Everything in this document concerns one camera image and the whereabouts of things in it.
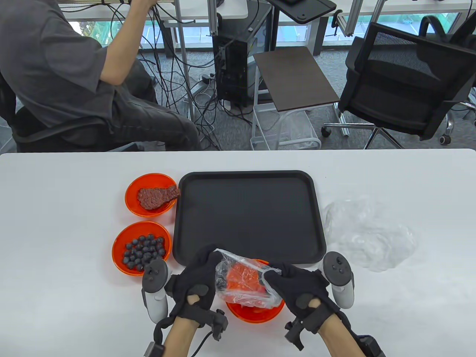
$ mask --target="white vr controller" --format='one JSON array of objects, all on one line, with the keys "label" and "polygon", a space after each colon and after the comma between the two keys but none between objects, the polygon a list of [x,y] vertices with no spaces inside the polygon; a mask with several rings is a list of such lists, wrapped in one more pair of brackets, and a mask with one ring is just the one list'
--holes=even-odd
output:
[{"label": "white vr controller", "polygon": [[332,295],[340,308],[351,308],[354,304],[354,273],[349,262],[337,252],[328,252],[317,264],[322,276],[331,284]]},{"label": "white vr controller", "polygon": [[165,285],[172,271],[167,263],[159,258],[148,264],[142,277],[142,298],[149,317],[155,324],[169,314]]}]

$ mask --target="plastic wrap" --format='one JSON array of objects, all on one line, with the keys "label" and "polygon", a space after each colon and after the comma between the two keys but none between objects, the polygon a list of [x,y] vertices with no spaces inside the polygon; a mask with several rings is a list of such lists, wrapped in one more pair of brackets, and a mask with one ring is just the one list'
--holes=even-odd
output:
[{"label": "plastic wrap", "polygon": [[268,309],[281,304],[281,297],[269,286],[263,275],[269,270],[281,274],[281,270],[226,250],[217,251],[223,255],[215,276],[217,295],[221,299],[232,304]]},{"label": "plastic wrap", "polygon": [[371,271],[395,268],[417,249],[415,234],[394,222],[369,197],[335,201],[325,209],[326,242],[349,261]]}]

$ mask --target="meat piece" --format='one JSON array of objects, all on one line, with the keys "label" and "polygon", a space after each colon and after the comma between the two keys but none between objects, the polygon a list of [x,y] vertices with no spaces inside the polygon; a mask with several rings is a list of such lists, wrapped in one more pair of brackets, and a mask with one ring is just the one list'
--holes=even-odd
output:
[{"label": "meat piece", "polygon": [[141,188],[137,194],[137,199],[143,209],[152,210],[175,200],[179,196],[180,190],[177,186],[170,186],[169,188]]}]

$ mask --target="computer tower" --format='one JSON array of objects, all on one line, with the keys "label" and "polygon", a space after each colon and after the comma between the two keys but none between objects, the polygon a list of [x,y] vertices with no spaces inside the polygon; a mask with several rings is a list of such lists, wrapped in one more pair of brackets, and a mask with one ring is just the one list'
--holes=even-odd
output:
[{"label": "computer tower", "polygon": [[217,97],[241,106],[253,100],[256,69],[253,55],[268,51],[271,38],[271,5],[268,2],[258,5],[255,0],[247,3],[248,17],[222,20],[218,35],[213,37]]}]

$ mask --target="man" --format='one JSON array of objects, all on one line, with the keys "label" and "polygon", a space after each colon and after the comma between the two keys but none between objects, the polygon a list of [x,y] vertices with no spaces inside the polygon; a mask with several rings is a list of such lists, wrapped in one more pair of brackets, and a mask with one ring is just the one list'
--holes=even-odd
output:
[{"label": "man", "polygon": [[[175,322],[165,340],[163,357],[187,357],[188,355],[198,323],[181,317],[185,304],[197,305],[204,310],[211,308],[215,297],[215,267],[222,259],[221,253],[214,251],[215,248],[210,246],[200,251],[182,274],[173,276],[171,283],[169,282],[166,287],[166,290],[172,291],[176,305],[170,313],[170,316],[175,318]],[[337,309],[318,330],[332,357],[365,357],[357,342],[337,316],[338,308],[332,303],[326,290],[328,283],[319,272],[299,269],[290,264],[279,263],[270,264],[270,266],[279,268],[282,275],[278,275],[274,271],[266,272],[264,274],[266,281],[278,292],[289,310],[299,319],[304,320],[320,305],[325,305],[330,310]],[[188,293],[197,284],[208,287],[206,295],[198,297]],[[296,299],[303,294],[314,296],[308,307],[304,309],[296,305]]]},{"label": "man", "polygon": [[[77,34],[56,0],[0,0],[0,72],[25,107],[45,126],[97,116],[107,140],[163,141],[167,150],[198,149],[190,120],[157,104],[150,76],[137,60],[149,9],[134,0],[107,47]],[[81,146],[104,140],[97,129],[64,137]]]}]

